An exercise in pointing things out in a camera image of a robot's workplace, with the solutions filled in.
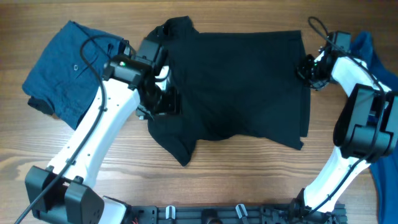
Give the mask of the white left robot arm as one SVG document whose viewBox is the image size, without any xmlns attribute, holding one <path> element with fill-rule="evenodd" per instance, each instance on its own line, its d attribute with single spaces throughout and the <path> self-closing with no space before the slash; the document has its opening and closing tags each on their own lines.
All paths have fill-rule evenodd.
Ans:
<svg viewBox="0 0 398 224">
<path fill-rule="evenodd" d="M 138 50 L 127 47 L 105 63 L 98 92 L 62 150 L 25 177 L 27 213 L 47 223 L 135 223 L 131 207 L 94 191 L 99 169 L 116 135 L 131 114 L 156 119 L 180 112 L 170 82 L 167 51 L 153 40 Z"/>
</svg>

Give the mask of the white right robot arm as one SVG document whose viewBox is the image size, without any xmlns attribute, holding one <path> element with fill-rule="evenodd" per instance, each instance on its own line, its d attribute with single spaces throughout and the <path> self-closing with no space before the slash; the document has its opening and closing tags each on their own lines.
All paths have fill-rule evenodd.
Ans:
<svg viewBox="0 0 398 224">
<path fill-rule="evenodd" d="M 348 96 L 334 131 L 334 148 L 317 178 L 292 200 L 289 220 L 325 222 L 354 178 L 392 153 L 397 144 L 397 93 L 383 85 L 364 61 L 349 52 L 351 35 L 330 32 L 317 58 L 297 67 L 306 86 L 339 84 Z"/>
</svg>

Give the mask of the black t-shirt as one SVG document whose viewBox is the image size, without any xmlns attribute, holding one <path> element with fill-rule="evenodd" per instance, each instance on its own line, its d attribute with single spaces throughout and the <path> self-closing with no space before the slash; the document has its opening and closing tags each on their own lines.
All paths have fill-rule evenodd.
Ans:
<svg viewBox="0 0 398 224">
<path fill-rule="evenodd" d="M 186 16 L 167 20 L 148 38 L 168 51 L 182 107 L 179 115 L 151 119 L 148 130 L 182 166 L 200 139 L 246 135 L 302 148 L 310 90 L 295 72 L 305 58 L 300 31 L 199 32 Z"/>
</svg>

